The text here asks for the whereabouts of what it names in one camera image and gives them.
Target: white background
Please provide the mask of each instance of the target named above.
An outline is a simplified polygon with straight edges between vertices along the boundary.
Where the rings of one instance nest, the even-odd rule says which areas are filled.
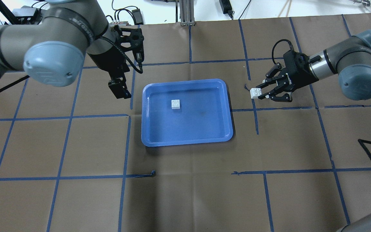
[[[283,9],[287,0],[252,0],[242,19],[274,18]],[[3,0],[10,10],[21,8],[21,6],[31,6],[34,0]],[[105,15],[114,15],[111,8],[111,0],[98,0]],[[235,11],[234,17],[237,19],[249,0],[231,0],[231,5]],[[122,8],[128,5],[138,6],[143,14],[146,24],[163,24],[175,22],[175,3],[166,3],[152,0],[115,0],[114,8]],[[288,4],[284,8],[281,17],[288,16],[313,16],[313,15],[340,15],[340,14],[359,14],[371,12],[371,7],[365,8],[362,4],[353,3],[349,0],[292,0],[290,11],[287,12]],[[194,0],[195,20],[196,21],[217,21],[230,20],[228,15],[221,12],[218,0]],[[120,20],[128,20],[132,24],[132,19],[128,13],[121,12]]]

